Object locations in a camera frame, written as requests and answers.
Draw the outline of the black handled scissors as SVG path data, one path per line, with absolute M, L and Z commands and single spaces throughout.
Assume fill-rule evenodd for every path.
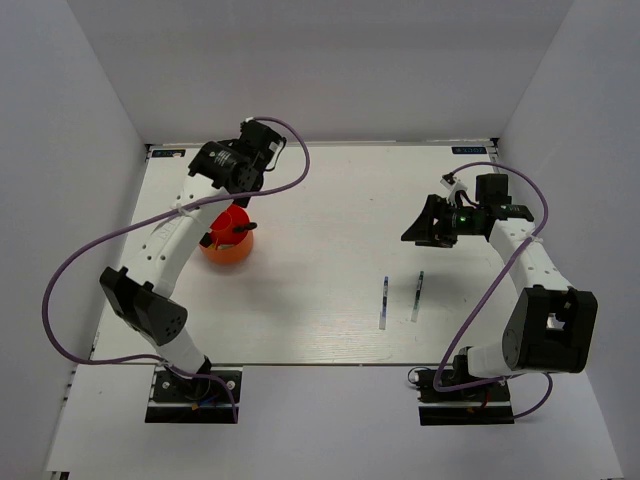
M 248 222 L 244 225 L 237 225 L 233 228 L 232 232 L 234 234 L 242 234 L 248 231 L 252 231 L 257 228 L 257 224 L 255 222 Z

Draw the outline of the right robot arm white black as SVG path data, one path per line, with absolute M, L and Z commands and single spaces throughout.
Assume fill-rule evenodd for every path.
M 456 335 L 444 357 L 454 361 L 451 377 L 438 366 L 433 388 L 472 399 L 489 383 L 533 372 L 580 373 L 588 360 L 598 302 L 590 291 L 576 289 L 554 265 L 540 238 L 546 222 L 530 209 L 513 203 L 505 174 L 476 178 L 475 200 L 455 173 L 441 179 L 448 194 L 428 196 L 418 218 L 403 234 L 417 246 L 451 248 L 461 236 L 481 236 L 499 254 L 504 266 L 469 317 L 475 319 L 504 278 L 510 278 L 518 300 L 501 337 L 489 344 L 454 349 Z

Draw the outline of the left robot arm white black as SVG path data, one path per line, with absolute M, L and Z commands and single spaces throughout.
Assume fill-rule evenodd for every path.
M 237 139 L 205 143 L 188 165 L 174 206 L 175 217 L 161 222 L 141 250 L 118 270 L 105 268 L 99 282 L 117 317 L 144 337 L 180 370 L 177 387 L 199 399 L 211 387 L 205 355 L 186 329 L 187 310 L 170 297 L 187 260 L 214 221 L 232 204 L 223 200 L 187 211 L 206 197 L 259 191 L 264 172 L 286 139 L 268 126 L 248 120 Z

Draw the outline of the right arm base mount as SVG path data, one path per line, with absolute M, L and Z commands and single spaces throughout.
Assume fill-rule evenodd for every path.
M 506 383 L 472 389 L 438 392 L 433 388 L 435 370 L 416 367 L 407 374 L 418 392 L 421 426 L 488 426 L 514 424 L 510 391 Z

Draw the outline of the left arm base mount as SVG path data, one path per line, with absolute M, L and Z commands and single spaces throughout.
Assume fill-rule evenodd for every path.
M 158 368 L 152 378 L 147 424 L 234 424 L 226 390 L 215 381 L 183 379 Z

